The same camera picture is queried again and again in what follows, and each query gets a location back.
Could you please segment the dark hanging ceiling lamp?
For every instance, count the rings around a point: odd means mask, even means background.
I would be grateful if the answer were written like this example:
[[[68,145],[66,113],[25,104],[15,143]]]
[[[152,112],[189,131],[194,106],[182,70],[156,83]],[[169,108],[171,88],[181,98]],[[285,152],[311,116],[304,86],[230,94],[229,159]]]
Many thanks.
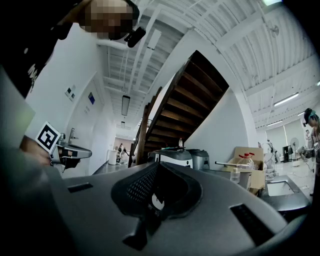
[[[123,116],[128,115],[129,105],[130,105],[131,98],[127,95],[122,96],[122,103],[121,103],[121,114]]]

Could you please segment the standing fan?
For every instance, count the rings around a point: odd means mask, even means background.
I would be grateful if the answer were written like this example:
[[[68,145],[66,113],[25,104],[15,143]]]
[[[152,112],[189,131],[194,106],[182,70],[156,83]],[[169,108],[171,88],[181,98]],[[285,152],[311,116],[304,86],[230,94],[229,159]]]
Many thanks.
[[[292,149],[293,157],[297,157],[297,149],[299,148],[299,140],[296,137],[293,137],[290,141],[290,147]]]

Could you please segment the clear plastic jug red cap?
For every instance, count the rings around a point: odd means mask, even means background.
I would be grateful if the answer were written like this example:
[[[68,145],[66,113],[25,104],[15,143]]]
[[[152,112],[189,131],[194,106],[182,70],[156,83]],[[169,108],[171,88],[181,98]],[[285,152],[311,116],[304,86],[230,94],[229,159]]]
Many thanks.
[[[239,169],[246,169],[246,170],[254,170],[255,169],[255,163],[252,160],[252,156],[254,156],[254,153],[244,153],[244,155],[239,154],[239,161],[236,164],[236,167]]]

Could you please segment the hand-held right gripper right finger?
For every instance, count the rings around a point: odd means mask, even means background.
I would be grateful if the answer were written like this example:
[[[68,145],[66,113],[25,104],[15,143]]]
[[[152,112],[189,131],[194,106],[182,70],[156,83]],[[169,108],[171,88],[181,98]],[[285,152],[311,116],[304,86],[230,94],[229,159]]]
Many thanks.
[[[147,256],[233,256],[272,239],[287,221],[266,202],[225,177],[172,163],[202,186],[198,205],[182,218],[163,221],[147,242]]]

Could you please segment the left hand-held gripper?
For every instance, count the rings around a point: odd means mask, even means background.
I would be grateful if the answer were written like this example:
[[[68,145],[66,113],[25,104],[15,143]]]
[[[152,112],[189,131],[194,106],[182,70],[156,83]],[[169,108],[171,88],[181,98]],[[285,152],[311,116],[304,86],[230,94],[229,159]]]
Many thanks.
[[[45,122],[36,136],[36,142],[48,152],[51,165],[61,165],[59,150],[61,157],[72,159],[86,159],[92,156],[92,151],[72,144],[61,143],[65,142],[65,134],[60,133],[49,122]]]

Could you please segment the person's left forearm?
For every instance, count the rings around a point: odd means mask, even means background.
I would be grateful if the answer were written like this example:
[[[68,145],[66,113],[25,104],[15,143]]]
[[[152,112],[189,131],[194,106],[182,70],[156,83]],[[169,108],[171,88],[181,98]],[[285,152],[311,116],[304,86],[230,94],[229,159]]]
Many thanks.
[[[19,148],[32,156],[40,164],[49,166],[51,164],[50,155],[36,141],[24,135]]]

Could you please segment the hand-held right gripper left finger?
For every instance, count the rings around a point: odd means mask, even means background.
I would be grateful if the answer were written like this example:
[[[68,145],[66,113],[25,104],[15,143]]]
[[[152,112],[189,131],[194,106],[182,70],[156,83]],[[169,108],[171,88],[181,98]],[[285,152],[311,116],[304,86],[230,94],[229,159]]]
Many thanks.
[[[149,209],[159,165],[64,179],[49,170],[59,213],[59,256],[160,256],[160,225]]]

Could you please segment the white door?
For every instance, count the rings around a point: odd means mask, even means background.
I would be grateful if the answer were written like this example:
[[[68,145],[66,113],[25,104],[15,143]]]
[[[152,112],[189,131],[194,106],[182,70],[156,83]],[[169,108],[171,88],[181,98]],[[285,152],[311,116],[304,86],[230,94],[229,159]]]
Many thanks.
[[[88,98],[90,92],[93,93],[95,98],[94,105],[91,104]],[[90,158],[81,159],[76,167],[66,169],[63,173],[63,177],[73,178],[89,176],[98,169],[100,164],[99,149],[97,148],[99,136],[96,135],[96,132],[98,131],[97,125],[103,112],[104,105],[105,100],[101,85],[97,74],[95,74],[79,97],[66,129],[69,136],[71,129],[75,129],[75,138],[69,141],[69,143],[90,150],[92,156]]]

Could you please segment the person's black shirt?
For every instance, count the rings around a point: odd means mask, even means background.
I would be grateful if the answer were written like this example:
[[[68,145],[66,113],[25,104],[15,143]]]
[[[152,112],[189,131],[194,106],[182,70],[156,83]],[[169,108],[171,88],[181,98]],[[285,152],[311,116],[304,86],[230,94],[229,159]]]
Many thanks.
[[[0,0],[0,65],[25,98],[72,22],[63,19],[84,0]]]

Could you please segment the black and white machine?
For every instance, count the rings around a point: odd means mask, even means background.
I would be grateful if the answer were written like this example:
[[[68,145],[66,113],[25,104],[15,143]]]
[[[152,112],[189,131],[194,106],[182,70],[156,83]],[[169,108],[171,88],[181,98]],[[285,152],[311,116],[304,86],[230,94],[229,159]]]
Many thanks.
[[[193,168],[193,159],[186,150],[155,150],[153,151],[156,162],[167,162],[183,167]]]

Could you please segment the cardboard box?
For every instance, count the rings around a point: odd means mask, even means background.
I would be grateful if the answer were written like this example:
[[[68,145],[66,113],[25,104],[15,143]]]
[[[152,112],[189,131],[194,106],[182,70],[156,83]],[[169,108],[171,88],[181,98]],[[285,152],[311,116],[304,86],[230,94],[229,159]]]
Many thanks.
[[[234,151],[233,158],[228,162],[232,164],[237,164],[239,161],[239,155],[244,155],[244,153],[253,153],[252,160],[254,162],[254,169],[241,169],[238,170],[242,173],[249,174],[249,191],[256,195],[259,190],[263,190],[265,188],[265,171],[264,171],[264,151],[259,147],[241,147],[237,146]],[[227,166],[226,171],[231,172],[233,168],[237,168],[235,166]]]

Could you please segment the ceiling light tube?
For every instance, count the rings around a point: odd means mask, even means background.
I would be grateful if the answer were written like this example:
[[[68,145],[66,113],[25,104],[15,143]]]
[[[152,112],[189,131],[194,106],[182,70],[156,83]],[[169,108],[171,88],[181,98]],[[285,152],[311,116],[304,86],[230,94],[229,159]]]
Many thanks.
[[[280,100],[280,101],[275,102],[275,103],[273,104],[273,106],[274,106],[274,107],[280,106],[280,105],[282,105],[282,104],[284,104],[284,103],[287,103],[287,102],[293,100],[294,98],[296,98],[296,97],[298,97],[298,96],[299,96],[299,93],[296,92],[296,93],[294,93],[294,94],[292,94],[292,95],[290,95],[290,96],[288,96],[288,97],[286,97],[286,98],[284,98],[284,99],[282,99],[282,100]]]

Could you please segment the brown wooden staircase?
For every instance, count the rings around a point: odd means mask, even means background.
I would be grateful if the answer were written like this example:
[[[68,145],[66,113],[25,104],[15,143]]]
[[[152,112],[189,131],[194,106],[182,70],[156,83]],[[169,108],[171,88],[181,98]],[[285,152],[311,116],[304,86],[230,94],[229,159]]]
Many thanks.
[[[128,166],[146,163],[151,152],[161,149],[181,150],[229,88],[228,83],[196,50],[143,111],[135,141],[131,144]]]

